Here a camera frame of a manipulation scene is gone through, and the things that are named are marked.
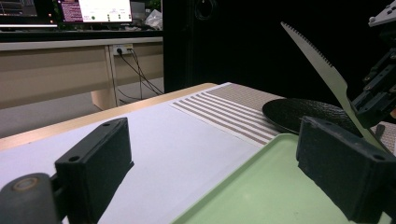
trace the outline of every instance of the table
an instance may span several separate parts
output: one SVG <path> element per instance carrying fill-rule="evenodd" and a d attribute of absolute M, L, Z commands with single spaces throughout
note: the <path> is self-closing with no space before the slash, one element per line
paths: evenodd
<path fill-rule="evenodd" d="M 10 136 L 0 140 L 0 186 L 30 173 L 53 175 L 53 162 L 81 137 L 106 120 L 126 117 L 135 166 L 100 223 L 170 223 L 247 161 L 265 155 L 265 146 L 281 134 L 263 120 L 260 108 L 276 98 L 233 83 L 206 83 Z M 283 187 L 296 190 L 292 184 Z M 287 210 L 281 217 L 306 223 L 315 213 L 328 213 L 336 215 L 326 221 L 348 223 L 329 199 L 323 200 L 308 214 Z"/>

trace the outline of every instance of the gray stripe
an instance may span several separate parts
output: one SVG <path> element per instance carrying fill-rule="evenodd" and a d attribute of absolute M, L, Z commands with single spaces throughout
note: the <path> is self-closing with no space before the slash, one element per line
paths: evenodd
<path fill-rule="evenodd" d="M 246 118 L 246 119 L 248 119 L 250 121 L 258 122 L 257 119 L 261 119 L 262 122 L 260 122 L 260 123 L 264 124 L 264 116 L 263 115 L 257 116 L 257 117 L 253 117 L 251 114 L 249 114 L 249 113 L 247 113 L 245 111 L 241 111 L 241 110 L 233 108 L 231 106 L 219 104 L 218 102 L 213 101 L 211 99 L 206 99 L 206 98 L 202 97 L 201 95 L 192 96 L 191 99 L 199 101 L 199 102 L 201 102 L 202 104 L 205 104 L 205 105 L 211 105 L 211 106 L 213 106 L 213 107 L 215 107 L 215 108 L 217 108 L 219 110 L 227 111 L 227 112 L 229 112 L 229 113 L 231 113 L 233 115 L 236 115 L 237 117 Z"/>
<path fill-rule="evenodd" d="M 194 102 L 192 102 L 191 99 L 186 99 L 186 101 L 188 101 L 188 102 L 194 104 Z M 240 129 L 243 129 L 243 130 L 248 131 L 248 132 L 250 132 L 250 133 L 254 133 L 254 134 L 256 134 L 256 135 L 258 135 L 258 136 L 260 136 L 260 137 L 266 138 L 266 139 L 268 139 L 268 140 L 271 140 L 271 139 L 272 139 L 272 138 L 270 138 L 270 137 L 268 137 L 268 136 L 265 136 L 265 135 L 263 135 L 263 134 L 261 134 L 261 133 L 258 133 L 258 132 L 256 132 L 256 131 L 254 131 L 254 130 L 251 130 L 251 129 L 249 129 L 249 128 L 243 126 L 243 125 L 240 125 L 240 124 L 238 124 L 238 123 L 235 123 L 235 122 L 233 122 L 231 119 L 225 119 L 225 118 L 223 118 L 223 117 L 217 115 L 216 113 L 212 113 L 212 112 L 210 112 L 210 111 L 204 111 L 204 110 L 202 110 L 202 108 L 206 108 L 206 109 L 208 109 L 208 110 L 211 110 L 208 106 L 200 105 L 200 107 L 202 107 L 202 108 L 200 108 L 199 106 L 189 104 L 189 103 L 187 103 L 186 101 L 182 101 L 181 103 L 182 103 L 182 104 L 185 104 L 185 105 L 189 105 L 189 106 L 193 107 L 194 109 L 200 110 L 200 111 L 202 111 L 202 112 L 204 112 L 204 113 L 206 113 L 206 114 L 208 114 L 208 115 L 210 115 L 210 116 L 212 116 L 212 117 L 215 117 L 216 119 L 220 119 L 220 120 L 223 120 L 223 121 L 225 121 L 225 122 L 228 122 L 228 123 L 230 123 L 230 124 L 232 124 L 232 125 L 234 125 L 234 126 L 237 126 L 237 127 L 240 128 Z"/>
<path fill-rule="evenodd" d="M 213 103 L 213 104 L 216 104 L 216 105 L 222 105 L 222 106 L 224 106 L 224 107 L 226 107 L 226 108 L 230 108 L 232 111 L 236 111 L 236 112 L 238 112 L 238 113 L 241 113 L 241 114 L 244 114 L 244 115 L 246 115 L 246 118 L 248 119 L 248 120 L 251 120 L 251 121 L 254 121 L 254 122 L 258 122 L 257 121 L 257 119 L 260 119 L 262 122 L 260 122 L 260 123 L 262 123 L 262 125 L 266 125 L 266 126 L 270 126 L 270 127 L 273 127 L 273 125 L 271 124 L 271 123 L 269 123 L 269 121 L 268 121 L 268 119 L 263 115 L 263 113 L 262 112 L 257 112 L 256 110 L 250 110 L 249 108 L 245 108 L 245 107 L 241 107 L 241 106 L 238 106 L 238 105 L 232 105 L 232 104 L 230 104 L 230 103 L 228 103 L 228 102 L 225 102 L 226 104 L 228 104 L 228 105 L 224 105 L 224 104 L 221 104 L 221 103 L 219 103 L 219 102 L 217 102 L 217 98 L 214 98 L 213 96 L 211 96 L 211 95 L 208 95 L 208 94 L 197 94 L 197 95 L 195 95 L 196 97 L 199 97 L 199 98 L 202 98 L 202 99 L 204 99 L 204 100 L 206 100 L 206 101 L 209 101 L 209 102 L 211 102 L 211 103 Z"/>
<path fill-rule="evenodd" d="M 268 92 L 258 91 L 250 87 L 231 83 L 207 93 L 235 102 L 239 105 L 262 111 L 262 106 L 272 100 L 284 98 Z"/>
<path fill-rule="evenodd" d="M 212 121 L 212 122 L 214 122 L 214 123 L 216 123 L 216 124 L 218 124 L 220 126 L 223 126 L 224 128 L 232 130 L 233 132 L 240 133 L 240 134 L 244 135 L 245 137 L 247 137 L 247 138 L 249 138 L 249 139 L 251 139 L 251 140 L 253 140 L 253 141 L 255 141 L 255 142 L 259 143 L 259 144 L 263 144 L 263 145 L 266 144 L 266 142 L 262 141 L 261 139 L 258 139 L 258 138 L 254 137 L 254 136 L 251 136 L 251 135 L 247 134 L 247 133 L 243 133 L 240 130 L 235 129 L 234 127 L 228 126 L 227 124 L 220 123 L 216 119 L 212 119 L 212 118 L 210 118 L 210 117 L 208 117 L 208 116 L 206 116 L 204 114 L 201 114 L 201 113 L 199 113 L 197 111 L 191 110 L 188 107 L 186 107 L 184 105 L 181 105 L 179 103 L 182 103 L 182 102 L 174 102 L 174 105 L 177 105 L 177 106 L 179 106 L 179 107 L 181 107 L 181 108 L 183 108 L 185 110 L 188 110 L 191 113 L 196 114 L 196 115 L 198 115 L 198 116 L 200 116 L 200 117 L 202 117 L 204 119 L 210 120 L 210 121 Z"/>
<path fill-rule="evenodd" d="M 201 104 L 196 103 L 197 105 L 200 105 L 200 106 L 202 106 L 202 107 L 204 107 L 204 108 L 206 108 L 206 109 L 208 109 L 208 110 L 213 110 L 213 108 L 217 108 L 217 109 L 220 109 L 220 110 L 225 110 L 225 111 L 227 111 L 228 113 L 230 113 L 230 114 L 233 115 L 233 116 L 230 116 L 230 115 L 227 115 L 227 114 L 225 114 L 225 113 L 223 113 L 223 112 L 216 111 L 216 113 L 221 114 L 221 115 L 224 116 L 224 117 L 227 117 L 227 118 L 229 118 L 229 119 L 233 119 L 233 120 L 239 121 L 239 122 L 241 122 L 241 123 L 246 124 L 247 126 L 250 126 L 250 127 L 252 127 L 252 128 L 258 129 L 258 130 L 260 130 L 260 131 L 262 131 L 262 132 L 264 132 L 264 133 L 269 133 L 269 134 L 271 134 L 271 135 L 273 135 L 273 136 L 276 136 L 276 135 L 277 135 L 277 133 L 274 133 L 274 132 L 265 130 L 265 129 L 262 127 L 262 126 L 265 126 L 265 125 L 263 124 L 263 122 L 258 122 L 258 121 L 255 120 L 255 119 L 250 119 L 249 117 L 243 117 L 243 116 L 241 116 L 241 115 L 239 115 L 239 114 L 234 113 L 233 111 L 230 111 L 230 110 L 224 109 L 224 108 L 222 108 L 222 107 L 220 107 L 220 106 L 213 105 L 213 104 L 210 104 L 210 103 L 208 103 L 208 102 L 204 102 L 204 101 L 202 101 L 202 100 L 200 100 L 200 99 L 197 99 L 195 96 L 192 96 L 191 99 L 194 99 L 194 100 L 196 100 L 196 101 L 199 101 L 199 102 L 201 102 L 202 104 L 207 104 L 207 105 L 201 105 Z M 245 119 L 245 120 L 249 120 L 249 121 L 254 122 L 254 123 L 256 123 L 256 124 L 258 124 L 258 125 L 260 125 L 260 126 L 258 126 L 258 125 L 256 125 L 256 124 L 248 123 L 248 122 L 246 122 L 246 121 L 244 121 L 244 120 L 241 120 L 241 119 L 238 119 L 238 118 L 242 118 L 242 119 Z"/>
<path fill-rule="evenodd" d="M 226 106 L 226 107 L 228 107 L 228 105 L 231 105 L 233 108 L 239 108 L 239 109 L 242 109 L 243 111 L 249 111 L 250 113 L 254 113 L 254 114 L 258 115 L 258 116 L 262 116 L 262 113 L 257 112 L 257 110 L 246 109 L 245 107 L 242 107 L 242 106 L 240 106 L 240 105 L 233 105 L 233 104 L 230 104 L 228 101 L 225 101 L 225 100 L 222 100 L 222 99 L 219 99 L 219 98 L 214 98 L 212 95 L 206 94 L 205 92 L 203 92 L 202 95 L 205 96 L 205 97 L 210 97 L 210 98 L 212 98 L 212 99 L 216 99 L 216 100 L 218 100 L 218 101 L 221 101 L 223 104 L 220 104 L 220 105 L 224 105 L 224 106 Z"/>

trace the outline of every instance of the monitor screen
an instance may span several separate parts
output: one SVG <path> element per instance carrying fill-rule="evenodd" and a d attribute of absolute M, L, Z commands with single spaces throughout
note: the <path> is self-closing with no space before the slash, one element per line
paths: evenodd
<path fill-rule="evenodd" d="M 129 0 L 58 0 L 65 23 L 131 22 Z"/>
<path fill-rule="evenodd" d="M 52 0 L 0 0 L 0 28 L 57 27 Z"/>

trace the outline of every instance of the serrated knife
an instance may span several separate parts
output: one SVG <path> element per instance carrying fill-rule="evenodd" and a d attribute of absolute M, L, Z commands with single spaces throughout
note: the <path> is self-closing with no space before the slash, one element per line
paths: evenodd
<path fill-rule="evenodd" d="M 327 60 L 323 56 L 323 54 L 306 37 L 304 37 L 297 30 L 295 30 L 285 22 L 281 22 L 281 25 L 289 34 L 291 39 L 293 39 L 296 45 L 300 48 L 308 61 L 311 62 L 312 66 L 314 66 L 314 68 L 317 70 L 320 77 L 323 79 L 323 81 L 337 98 L 341 107 L 346 111 L 347 115 L 361 132 L 363 138 L 373 146 L 382 149 L 388 153 L 391 153 L 384 146 L 384 144 L 375 137 L 373 131 L 371 131 L 370 129 L 365 129 L 363 128 L 363 126 L 361 126 L 361 123 L 356 117 L 353 105 L 347 97 L 347 83 L 341 76 L 341 74 L 337 71 L 337 69 L 332 66 L 329 60 Z"/>

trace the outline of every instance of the striped placemat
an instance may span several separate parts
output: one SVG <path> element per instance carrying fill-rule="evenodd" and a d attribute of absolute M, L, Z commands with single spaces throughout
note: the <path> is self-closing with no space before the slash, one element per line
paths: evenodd
<path fill-rule="evenodd" d="M 283 97 L 227 83 L 214 90 L 173 102 L 171 106 L 262 147 L 279 134 L 262 115 L 262 106 L 279 98 Z M 395 152 L 396 125 L 380 123 L 386 126 L 381 141 L 389 150 Z"/>
<path fill-rule="evenodd" d="M 274 95 L 266 97 L 268 100 L 276 98 Z M 207 91 L 175 101 L 171 106 L 254 146 L 262 147 L 279 132 L 266 120 L 260 110 L 248 106 L 253 102 L 250 101 L 250 97 L 241 97 L 241 99 L 246 99 L 244 104 L 219 97 L 216 92 Z"/>

